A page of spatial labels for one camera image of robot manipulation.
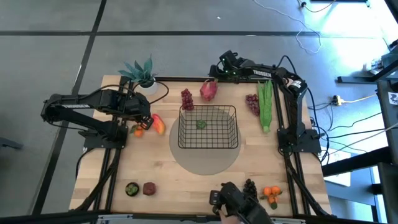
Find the orange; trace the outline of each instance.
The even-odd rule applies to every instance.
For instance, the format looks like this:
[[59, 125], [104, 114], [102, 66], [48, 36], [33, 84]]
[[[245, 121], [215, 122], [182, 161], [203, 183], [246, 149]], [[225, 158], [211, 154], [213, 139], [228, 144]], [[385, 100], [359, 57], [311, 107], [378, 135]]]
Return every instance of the orange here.
[[280, 195], [282, 193], [282, 191], [281, 191], [280, 187], [273, 186], [273, 187], [271, 187], [271, 193], [273, 195]]
[[268, 196], [268, 203], [272, 204], [274, 202], [276, 202], [275, 196], [273, 196], [273, 195]]
[[271, 195], [271, 188], [270, 187], [264, 187], [264, 190], [262, 191], [262, 193], [265, 196], [270, 196]]

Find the human hand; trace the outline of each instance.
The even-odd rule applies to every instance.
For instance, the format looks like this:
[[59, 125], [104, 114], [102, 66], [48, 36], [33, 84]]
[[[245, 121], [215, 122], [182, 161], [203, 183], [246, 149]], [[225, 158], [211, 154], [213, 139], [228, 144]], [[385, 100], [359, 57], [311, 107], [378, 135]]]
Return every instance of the human hand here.
[[221, 209], [218, 210], [218, 214], [220, 215], [222, 224], [240, 224], [241, 223], [241, 221], [239, 221], [239, 219], [234, 215], [231, 215], [230, 217], [225, 217], [224, 212]]

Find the grape bunch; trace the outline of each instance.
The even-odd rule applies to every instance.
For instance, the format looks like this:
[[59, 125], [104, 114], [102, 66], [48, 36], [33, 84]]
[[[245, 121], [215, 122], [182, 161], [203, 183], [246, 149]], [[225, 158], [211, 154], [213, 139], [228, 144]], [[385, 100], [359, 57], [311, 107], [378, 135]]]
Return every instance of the grape bunch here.
[[254, 181], [251, 179], [246, 180], [243, 188], [244, 197], [252, 197], [254, 200], [259, 201], [257, 198], [257, 188], [254, 185]]
[[259, 97], [257, 94], [249, 94], [246, 95], [246, 105], [249, 106], [252, 113], [256, 116], [260, 115], [260, 107], [259, 107]]
[[181, 91], [182, 97], [182, 109], [183, 110], [193, 110], [193, 100], [192, 100], [192, 93], [189, 92], [188, 89]]

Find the small orange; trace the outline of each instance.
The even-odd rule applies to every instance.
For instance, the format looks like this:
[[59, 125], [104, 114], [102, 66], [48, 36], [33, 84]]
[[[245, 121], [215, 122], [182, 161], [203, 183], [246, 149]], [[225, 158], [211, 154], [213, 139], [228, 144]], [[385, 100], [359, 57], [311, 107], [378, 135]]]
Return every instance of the small orange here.
[[273, 195], [280, 195], [282, 193], [282, 191], [281, 191], [280, 187], [273, 186], [273, 187], [271, 187], [271, 193]]
[[265, 196], [270, 196], [271, 195], [271, 188], [270, 187], [264, 187], [264, 190], [262, 191], [262, 193]]
[[268, 203], [272, 204], [274, 202], [276, 202], [275, 196], [273, 196], [273, 195], [268, 196]]
[[144, 134], [144, 130], [136, 129], [134, 132], [135, 137], [139, 137], [139, 138], [142, 137], [143, 134]]

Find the green object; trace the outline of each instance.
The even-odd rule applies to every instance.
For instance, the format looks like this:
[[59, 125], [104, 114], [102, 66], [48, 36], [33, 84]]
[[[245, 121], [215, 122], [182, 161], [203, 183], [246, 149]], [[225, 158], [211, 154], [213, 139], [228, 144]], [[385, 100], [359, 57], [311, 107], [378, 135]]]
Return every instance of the green object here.
[[197, 129], [204, 129], [206, 127], [206, 121], [199, 120], [197, 121]]
[[124, 63], [126, 67], [130, 70], [127, 72], [125, 70], [119, 70], [121, 75], [131, 78], [132, 82], [139, 83], [140, 85], [148, 85], [154, 81], [156, 73], [150, 74], [153, 67], [152, 55], [144, 63], [144, 68], [142, 68], [137, 61], [134, 62], [134, 67], [129, 63]]
[[264, 87], [259, 82], [259, 106], [260, 106], [260, 123], [265, 133], [269, 132], [269, 126], [272, 120], [272, 91], [274, 87], [271, 81], [266, 81]]
[[134, 196], [138, 192], [138, 187], [135, 184], [128, 184], [125, 189], [126, 193], [130, 196]]

